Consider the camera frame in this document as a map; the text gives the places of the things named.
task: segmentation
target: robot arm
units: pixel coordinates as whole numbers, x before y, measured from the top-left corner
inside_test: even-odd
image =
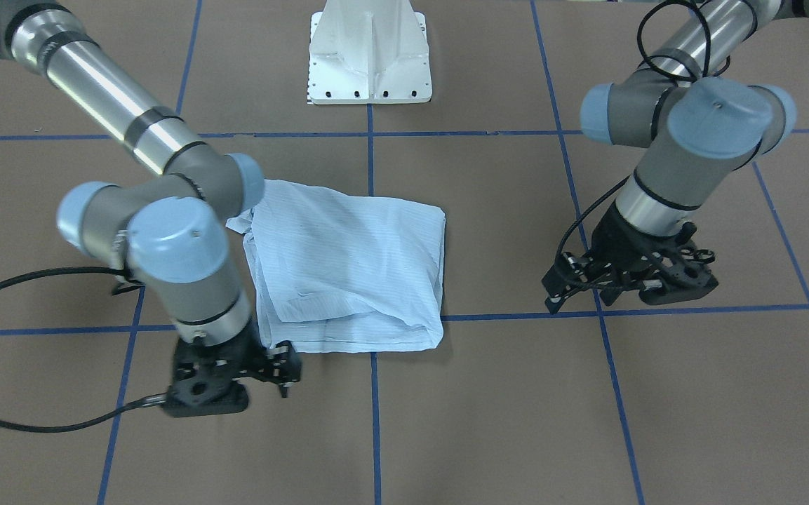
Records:
[[[594,228],[586,255],[563,253],[564,237],[542,279],[549,312],[590,288],[600,290],[607,306],[629,290],[647,304],[694,300],[714,290],[718,281],[708,264],[715,255],[690,240],[696,227],[689,219],[728,173],[790,134],[796,108],[775,86],[708,76],[716,67],[709,63],[728,58],[778,13],[805,8],[809,13],[803,0],[705,3],[700,14],[709,42],[703,23],[689,20],[624,83],[590,90],[580,112],[584,134],[648,150]]]
[[[0,0],[0,58],[46,77],[157,177],[134,188],[87,182],[58,208],[62,236],[86,255],[145,284],[180,341],[163,408],[174,416],[240,412],[238,377],[286,395],[301,362],[282,342],[264,349],[222,222],[263,195],[260,167],[221,156],[106,55],[56,3]]]

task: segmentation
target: black cable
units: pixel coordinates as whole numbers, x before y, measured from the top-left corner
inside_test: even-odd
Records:
[[[567,232],[563,234],[563,238],[561,239],[561,243],[557,246],[557,255],[554,256],[555,261],[553,265],[554,272],[562,278],[564,282],[568,285],[573,285],[575,288],[583,288],[583,290],[609,290],[609,291],[628,291],[626,288],[623,288],[622,285],[606,285],[606,284],[593,284],[591,282],[582,282],[582,281],[574,281],[571,278],[568,278],[565,273],[559,271],[557,268],[557,261],[560,256],[563,255],[563,247],[566,246],[567,240],[570,239],[570,235],[575,231],[575,228],[582,223],[582,221],[588,217],[599,205],[603,203],[607,198],[613,195],[619,188],[622,188],[625,185],[626,181],[628,181],[629,177],[626,177],[622,181],[616,183],[613,188],[610,188],[606,193],[598,198],[593,204],[591,204],[579,217],[578,220],[573,221],[573,224],[570,224],[570,227],[567,228]]]
[[[636,41],[638,42],[638,51],[641,53],[641,59],[644,63],[654,72],[660,74],[660,76],[668,77],[674,81],[683,81],[686,83],[693,83],[698,80],[698,77],[694,76],[694,74],[690,73],[690,68],[688,69],[688,73],[690,76],[680,76],[680,74],[670,74],[669,72],[663,70],[662,68],[658,67],[654,64],[654,61],[651,60],[650,55],[648,52],[645,51],[644,48],[644,41],[642,39],[642,35],[644,33],[644,26],[647,25],[648,20],[654,16],[657,12],[660,12],[660,9],[663,9],[667,6],[683,6],[687,9],[690,9],[695,16],[697,16],[697,20],[700,22],[700,26],[703,29],[703,36],[704,36],[704,46],[703,46],[703,77],[706,77],[709,74],[709,60],[710,60],[710,52],[712,50],[713,39],[712,34],[709,31],[709,23],[707,22],[706,16],[700,12],[699,7],[697,4],[693,2],[688,2],[687,0],[665,0],[664,2],[657,4],[654,9],[651,9],[649,13],[645,14],[644,18],[641,19],[641,23],[638,25],[638,34],[636,36]]]
[[[728,66],[731,65],[731,64],[732,64],[732,57],[730,55],[727,55],[726,63],[722,66],[722,68],[719,68],[719,70],[716,70],[712,74],[712,76],[710,76],[710,77],[719,77],[719,76],[721,76],[722,74],[725,73],[726,70],[728,70]]]
[[[0,290],[12,287],[12,285],[21,284],[22,282],[33,281],[33,279],[36,278],[83,273],[105,273],[109,275],[119,275],[121,277],[126,277],[126,275],[128,275],[128,272],[126,271],[118,271],[118,269],[109,269],[106,267],[65,267],[58,269],[43,269],[43,271],[33,271],[17,277],[6,279],[5,281],[0,282]],[[112,410],[105,415],[99,416],[95,419],[89,419],[89,421],[85,422],[78,422],[76,424],[68,424],[65,426],[35,426],[31,424],[7,422],[0,419],[0,428],[15,429],[16,431],[28,431],[31,433],[64,433],[66,431],[76,431],[77,429],[89,428],[90,426],[94,426],[100,422],[106,422],[108,419],[121,415],[121,413],[126,412],[127,410],[138,409],[140,407],[151,407],[153,405],[160,405],[163,402],[163,394],[153,394],[153,396],[139,398],[138,400],[135,400],[135,402],[127,403],[126,405]]]

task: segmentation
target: folded towel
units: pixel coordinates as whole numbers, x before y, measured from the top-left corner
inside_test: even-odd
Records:
[[[244,234],[261,342],[301,352],[422,351],[442,339],[445,213],[267,181]]]

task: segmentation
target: gray joint housing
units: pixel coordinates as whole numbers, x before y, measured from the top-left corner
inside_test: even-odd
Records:
[[[227,233],[209,205],[159,199],[133,215],[125,237],[129,268],[158,294],[186,342],[225,342],[249,323]]]
[[[148,218],[149,223],[155,223],[154,231],[143,229],[135,232],[133,226],[141,215],[157,212],[153,207],[163,202],[176,201],[177,198],[205,201],[207,198],[210,206],[202,203],[208,209],[206,223],[199,228],[216,228],[216,231],[209,234],[206,241],[199,241],[199,247],[206,249],[217,245],[227,248],[222,222],[257,203],[263,191],[263,181],[258,179],[260,170],[254,175],[255,182],[260,186],[251,191],[243,190],[243,181],[251,176],[246,177],[243,174],[246,169],[237,163],[234,157],[218,156],[206,144],[195,146],[174,162],[176,172],[167,172],[133,188],[103,185],[84,201],[81,198],[79,210],[65,212],[75,216],[74,224],[62,227],[62,211],[59,208],[59,227],[62,227],[65,237],[73,236],[76,239],[74,244],[83,252],[114,268],[128,269],[133,277],[153,288],[186,342],[192,342],[199,336],[204,339],[205,345],[225,342],[241,332],[250,319],[250,304],[241,288],[235,264],[225,256],[219,268],[193,281],[176,281],[159,275],[151,265],[181,263],[188,259],[189,252],[170,252],[158,258],[158,262],[146,263],[138,261],[139,255],[134,256],[133,250],[139,250],[138,247],[163,249],[181,234],[188,231],[198,236],[199,231],[186,230],[187,224],[183,221],[171,229],[158,227],[159,221],[173,218],[171,210],[163,210],[163,207],[158,210],[160,215],[155,214],[154,219]],[[65,197],[65,201],[69,201],[70,197]],[[147,243],[141,241],[144,238],[148,240]],[[196,263],[192,263],[190,271],[195,266]]]
[[[715,0],[702,6],[711,29],[710,73],[741,42],[767,25],[779,7],[780,0]],[[693,18],[649,55],[664,72],[700,78],[705,48],[703,29]],[[587,93],[582,102],[582,130],[587,137],[607,144],[648,147],[684,93],[687,83],[662,76],[642,62],[625,82],[600,84]]]
[[[779,88],[709,77],[694,83],[616,198],[620,214],[651,236],[673,236],[732,170],[776,147],[796,110]]]

